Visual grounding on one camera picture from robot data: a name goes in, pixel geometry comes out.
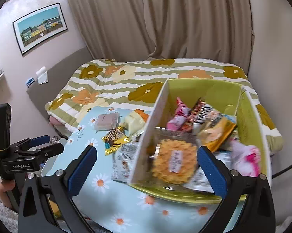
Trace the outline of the left hand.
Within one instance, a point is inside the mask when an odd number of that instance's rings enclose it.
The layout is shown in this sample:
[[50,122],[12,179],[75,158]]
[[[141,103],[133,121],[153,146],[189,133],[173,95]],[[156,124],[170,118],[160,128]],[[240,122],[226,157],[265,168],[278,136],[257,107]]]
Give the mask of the left hand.
[[7,192],[12,191],[15,187],[14,180],[1,180],[0,181],[0,200],[9,209],[12,209],[11,201]]

